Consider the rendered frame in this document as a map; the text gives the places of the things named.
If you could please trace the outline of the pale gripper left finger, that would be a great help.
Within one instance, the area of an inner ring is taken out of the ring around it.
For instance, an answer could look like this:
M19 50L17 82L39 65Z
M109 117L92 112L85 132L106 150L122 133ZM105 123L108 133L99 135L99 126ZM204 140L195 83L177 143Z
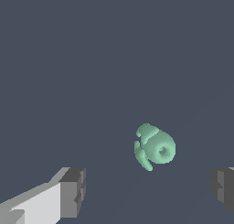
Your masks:
M0 224L58 224L76 218L86 193L86 169L62 167L47 183L0 204Z

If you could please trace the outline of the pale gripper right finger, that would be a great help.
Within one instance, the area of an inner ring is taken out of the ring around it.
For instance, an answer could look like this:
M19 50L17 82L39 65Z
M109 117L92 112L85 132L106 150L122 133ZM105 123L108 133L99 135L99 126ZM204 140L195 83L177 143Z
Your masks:
M209 176L212 195L234 214L234 167L211 168Z

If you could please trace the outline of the mint green rounded object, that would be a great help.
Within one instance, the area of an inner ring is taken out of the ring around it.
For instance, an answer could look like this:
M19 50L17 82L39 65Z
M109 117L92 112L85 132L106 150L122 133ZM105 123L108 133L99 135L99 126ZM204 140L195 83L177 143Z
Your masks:
M147 171L152 171L151 163L168 164L176 155L176 143L166 132L149 123L142 124L136 131L140 141L134 142L136 160Z

